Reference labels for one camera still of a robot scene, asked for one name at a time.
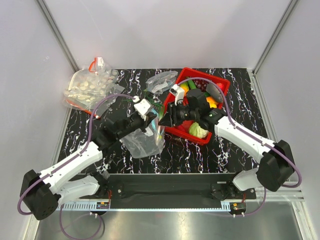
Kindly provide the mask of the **clear blue zip bag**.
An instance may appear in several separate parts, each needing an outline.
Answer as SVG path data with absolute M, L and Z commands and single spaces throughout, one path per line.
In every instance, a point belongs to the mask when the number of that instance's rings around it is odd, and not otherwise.
M 159 125 L 159 113 L 151 110 L 157 117 L 148 125 L 143 132 L 137 129 L 121 139 L 126 149 L 133 158 L 140 159 L 160 154 L 165 144 L 165 128 Z

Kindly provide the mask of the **pale green cabbage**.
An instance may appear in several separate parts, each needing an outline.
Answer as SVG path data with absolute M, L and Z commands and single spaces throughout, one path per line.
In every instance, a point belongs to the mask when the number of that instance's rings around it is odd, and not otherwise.
M 188 133 L 196 138 L 204 139 L 209 134 L 209 131 L 201 128 L 197 122 L 193 122 L 188 129 Z

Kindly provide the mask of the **red chili pepper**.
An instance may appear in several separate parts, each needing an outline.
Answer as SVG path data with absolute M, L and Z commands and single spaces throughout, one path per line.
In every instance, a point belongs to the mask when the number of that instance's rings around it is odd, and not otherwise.
M 186 120 L 184 121 L 181 125 L 179 125 L 177 127 L 178 130 L 183 131 L 185 133 L 189 132 L 189 128 L 191 127 L 191 125 L 194 123 L 194 121 L 192 120 Z

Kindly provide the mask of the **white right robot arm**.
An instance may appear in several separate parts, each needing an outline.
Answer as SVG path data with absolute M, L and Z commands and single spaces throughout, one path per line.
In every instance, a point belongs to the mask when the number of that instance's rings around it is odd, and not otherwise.
M 223 110 L 211 108 L 198 88 L 185 92 L 175 84 L 169 92 L 174 101 L 166 105 L 159 125 L 175 127 L 185 121 L 194 121 L 203 130 L 237 145 L 258 163 L 258 167 L 235 175 L 227 185 L 230 197 L 239 198 L 245 190 L 257 187 L 276 192 L 294 173 L 292 151 L 287 142 L 264 138 L 235 122 Z

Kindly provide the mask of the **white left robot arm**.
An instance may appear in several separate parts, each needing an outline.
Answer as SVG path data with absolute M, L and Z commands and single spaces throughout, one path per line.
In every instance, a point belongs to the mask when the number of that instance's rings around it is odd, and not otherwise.
M 115 122 L 106 120 L 99 129 L 90 130 L 87 142 L 65 159 L 41 172 L 28 171 L 22 180 L 18 202 L 24 203 L 29 213 L 41 221 L 72 200 L 85 196 L 103 198 L 108 186 L 101 174 L 91 172 L 78 180 L 73 177 L 100 161 L 122 138 L 138 129 L 144 131 L 156 116 L 153 112 L 141 116 L 135 111 Z

